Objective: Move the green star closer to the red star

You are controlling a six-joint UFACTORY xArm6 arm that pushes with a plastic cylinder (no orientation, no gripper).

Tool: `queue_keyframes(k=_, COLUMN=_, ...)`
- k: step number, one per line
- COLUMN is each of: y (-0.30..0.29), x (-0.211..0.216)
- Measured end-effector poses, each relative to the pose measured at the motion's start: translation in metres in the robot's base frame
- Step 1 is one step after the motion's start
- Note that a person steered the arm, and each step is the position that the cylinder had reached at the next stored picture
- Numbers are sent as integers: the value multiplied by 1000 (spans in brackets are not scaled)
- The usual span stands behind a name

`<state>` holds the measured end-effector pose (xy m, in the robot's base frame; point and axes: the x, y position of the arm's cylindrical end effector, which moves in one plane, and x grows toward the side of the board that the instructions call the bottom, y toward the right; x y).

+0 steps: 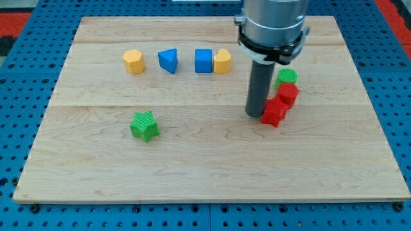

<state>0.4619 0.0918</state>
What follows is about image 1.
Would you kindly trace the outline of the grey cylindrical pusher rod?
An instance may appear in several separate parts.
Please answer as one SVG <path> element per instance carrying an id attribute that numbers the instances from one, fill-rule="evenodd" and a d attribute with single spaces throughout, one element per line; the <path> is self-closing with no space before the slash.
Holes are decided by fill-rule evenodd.
<path id="1" fill-rule="evenodd" d="M 261 117 L 272 81 L 275 63 L 265 65 L 252 62 L 245 111 L 250 117 Z"/>

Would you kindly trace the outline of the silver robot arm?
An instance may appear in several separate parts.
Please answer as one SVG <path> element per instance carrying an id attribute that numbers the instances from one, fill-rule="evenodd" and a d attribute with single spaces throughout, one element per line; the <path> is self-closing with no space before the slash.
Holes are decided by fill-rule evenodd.
<path id="1" fill-rule="evenodd" d="M 302 51 L 308 0 L 243 0 L 235 16 L 238 44 L 252 60 L 245 111 L 261 117 L 276 64 L 288 65 Z"/>

